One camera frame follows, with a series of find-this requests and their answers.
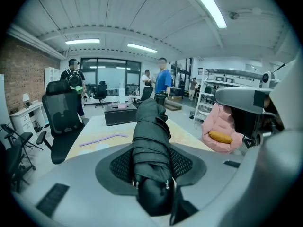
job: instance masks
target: white corrugated ceiling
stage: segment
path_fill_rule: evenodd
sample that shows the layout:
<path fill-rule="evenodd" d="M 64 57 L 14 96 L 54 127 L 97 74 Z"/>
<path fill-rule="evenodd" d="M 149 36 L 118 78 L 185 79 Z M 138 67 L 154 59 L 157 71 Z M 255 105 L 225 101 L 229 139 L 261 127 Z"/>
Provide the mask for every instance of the white corrugated ceiling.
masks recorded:
<path fill-rule="evenodd" d="M 28 0 L 14 23 L 54 49 L 75 55 L 116 51 L 169 61 L 226 55 L 285 62 L 294 58 L 299 44 L 272 0 L 215 2 L 227 28 L 219 29 L 198 0 Z M 253 8 L 260 8 L 261 15 Z M 231 12 L 239 18 L 230 19 Z M 99 38 L 100 44 L 65 44 L 85 38 Z M 128 43 L 158 52 L 129 48 Z"/>

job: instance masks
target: orange cushion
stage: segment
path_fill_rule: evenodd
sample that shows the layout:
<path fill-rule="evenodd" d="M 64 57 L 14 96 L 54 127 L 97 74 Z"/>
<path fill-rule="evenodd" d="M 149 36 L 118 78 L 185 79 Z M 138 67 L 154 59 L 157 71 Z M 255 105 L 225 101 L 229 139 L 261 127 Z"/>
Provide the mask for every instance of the orange cushion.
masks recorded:
<path fill-rule="evenodd" d="M 226 144 L 232 143 L 232 138 L 227 134 L 223 134 L 223 133 L 217 132 L 217 131 L 209 131 L 208 135 L 210 138 L 212 138 L 220 143 L 226 143 Z"/>

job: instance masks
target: black fisheye border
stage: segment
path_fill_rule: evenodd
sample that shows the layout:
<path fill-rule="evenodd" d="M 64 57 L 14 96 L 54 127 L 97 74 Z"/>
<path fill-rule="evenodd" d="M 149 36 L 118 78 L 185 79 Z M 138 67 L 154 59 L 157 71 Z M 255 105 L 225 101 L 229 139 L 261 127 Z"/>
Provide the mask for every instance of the black fisheye border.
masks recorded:
<path fill-rule="evenodd" d="M 6 30 L 14 19 L 17 11 L 26 0 L 0 0 L 1 8 L 1 23 L 0 23 L 0 47 L 5 38 Z M 297 36 L 302 44 L 303 42 L 303 25 L 302 25 L 302 0 L 274 0 L 284 14 L 287 16 L 289 22 L 293 26 Z M 3 152 L 0 152 L 0 196 L 2 203 L 2 222 L 9 223 L 11 226 L 25 225 L 36 226 L 23 210 L 15 202 L 10 193 L 10 185 L 5 181 L 4 165 L 5 159 Z M 284 222 L 288 226 L 295 226 L 297 223 L 302 222 L 300 211 L 300 197 L 302 196 L 302 173 L 300 174 L 297 182 L 292 186 L 289 193 L 276 207 L 276 210 L 271 216 L 262 224 L 262 226 L 269 226 L 270 224 Z"/>

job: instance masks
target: purple stick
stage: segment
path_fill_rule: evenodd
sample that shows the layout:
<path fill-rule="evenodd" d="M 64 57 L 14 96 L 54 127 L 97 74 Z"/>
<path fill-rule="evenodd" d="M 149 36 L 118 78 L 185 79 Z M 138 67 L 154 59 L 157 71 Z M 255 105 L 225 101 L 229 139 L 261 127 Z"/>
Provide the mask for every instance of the purple stick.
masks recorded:
<path fill-rule="evenodd" d="M 112 138 L 112 137 L 115 137 L 115 136 L 128 137 L 128 135 L 125 135 L 125 134 L 112 134 L 112 135 L 110 135 L 110 136 L 101 138 L 101 139 L 99 139 L 99 140 L 94 140 L 94 141 L 90 141 L 90 142 L 87 142 L 87 143 L 80 144 L 79 146 L 90 145 L 90 144 L 93 144 L 93 143 L 96 143 L 96 142 L 99 142 L 99 141 L 103 141 L 103 140 L 106 140 L 106 139 L 109 139 L 109 138 Z"/>

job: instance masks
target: pink cushioned armchair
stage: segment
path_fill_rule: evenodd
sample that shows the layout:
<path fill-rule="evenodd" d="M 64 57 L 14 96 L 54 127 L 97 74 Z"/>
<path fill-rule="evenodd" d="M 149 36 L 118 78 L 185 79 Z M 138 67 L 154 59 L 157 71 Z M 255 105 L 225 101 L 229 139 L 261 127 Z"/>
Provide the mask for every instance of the pink cushioned armchair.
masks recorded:
<path fill-rule="evenodd" d="M 202 124 L 201 141 L 216 152 L 230 153 L 242 144 L 243 135 L 237 133 L 227 122 L 228 116 L 230 114 L 223 111 L 223 106 L 214 104 L 213 109 Z M 210 138 L 208 133 L 211 130 L 229 135 L 232 138 L 232 143 L 220 143 Z"/>

